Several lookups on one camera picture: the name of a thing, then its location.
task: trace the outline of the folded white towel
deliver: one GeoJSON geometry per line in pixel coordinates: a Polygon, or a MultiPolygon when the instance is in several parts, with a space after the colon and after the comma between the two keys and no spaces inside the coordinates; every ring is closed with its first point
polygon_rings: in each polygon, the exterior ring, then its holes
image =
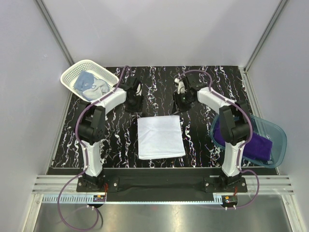
{"type": "Polygon", "coordinates": [[[185,155],[179,116],[138,119],[139,159],[153,160],[185,155]]]}

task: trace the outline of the black and white marble pattern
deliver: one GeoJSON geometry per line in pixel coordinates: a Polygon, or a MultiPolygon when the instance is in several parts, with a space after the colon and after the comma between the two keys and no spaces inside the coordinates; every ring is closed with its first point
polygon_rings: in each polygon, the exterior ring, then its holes
{"type": "MultiPolygon", "coordinates": [[[[122,68],[108,68],[120,75],[122,68]]],[[[145,96],[143,113],[147,116],[170,115],[173,107],[172,94],[176,90],[174,78],[187,70],[204,70],[213,78],[212,87],[233,100],[246,100],[245,87],[237,66],[180,66],[180,67],[132,67],[131,73],[141,79],[145,96]]],[[[207,76],[199,73],[202,83],[207,76]]],[[[60,142],[52,167],[77,168],[83,163],[81,148],[75,140],[72,119],[80,99],[72,96],[60,142]]],[[[214,167],[223,162],[223,151],[216,147],[209,131],[215,112],[208,106],[194,103],[191,110],[181,114],[183,143],[186,156],[172,159],[138,159],[137,119],[139,114],[129,114],[120,105],[106,116],[105,138],[100,143],[103,167],[214,167]]]]}

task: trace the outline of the gray wall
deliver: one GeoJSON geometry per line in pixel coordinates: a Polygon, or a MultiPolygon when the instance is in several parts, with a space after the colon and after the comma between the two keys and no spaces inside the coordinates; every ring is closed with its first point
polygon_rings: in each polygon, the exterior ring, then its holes
{"type": "Polygon", "coordinates": [[[240,65],[280,0],[44,0],[74,61],[240,65]]]}
{"type": "Polygon", "coordinates": [[[0,225],[19,232],[50,158],[68,90],[68,63],[32,0],[0,7],[0,225]]]}
{"type": "Polygon", "coordinates": [[[288,146],[280,171],[295,188],[309,229],[309,1],[289,1],[249,70],[265,119],[281,126],[288,146]]]}

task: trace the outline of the purple towel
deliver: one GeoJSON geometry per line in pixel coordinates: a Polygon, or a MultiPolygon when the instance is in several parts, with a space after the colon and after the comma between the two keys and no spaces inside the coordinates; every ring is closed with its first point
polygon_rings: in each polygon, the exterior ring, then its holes
{"type": "MultiPolygon", "coordinates": [[[[220,133],[220,123],[216,122],[216,125],[213,129],[213,137],[215,141],[225,146],[225,141],[220,133]]],[[[272,148],[272,141],[266,139],[256,133],[253,133],[251,141],[245,145],[243,150],[243,156],[250,158],[252,160],[270,160],[270,153],[272,148]]]]}

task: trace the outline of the metal floor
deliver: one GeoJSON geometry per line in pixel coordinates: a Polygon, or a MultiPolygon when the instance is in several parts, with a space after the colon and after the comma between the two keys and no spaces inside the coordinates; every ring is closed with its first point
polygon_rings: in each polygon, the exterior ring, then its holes
{"type": "MultiPolygon", "coordinates": [[[[239,197],[239,205],[248,202],[239,197]]],[[[67,222],[78,228],[92,226],[95,212],[82,204],[62,204],[67,222]]],[[[220,208],[217,205],[207,207],[220,208]]],[[[99,232],[291,232],[281,196],[258,196],[250,206],[239,210],[211,210],[202,205],[106,204],[99,208],[104,219],[92,231],[99,232]]],[[[35,232],[73,231],[60,221],[56,204],[43,203],[35,232]]]]}

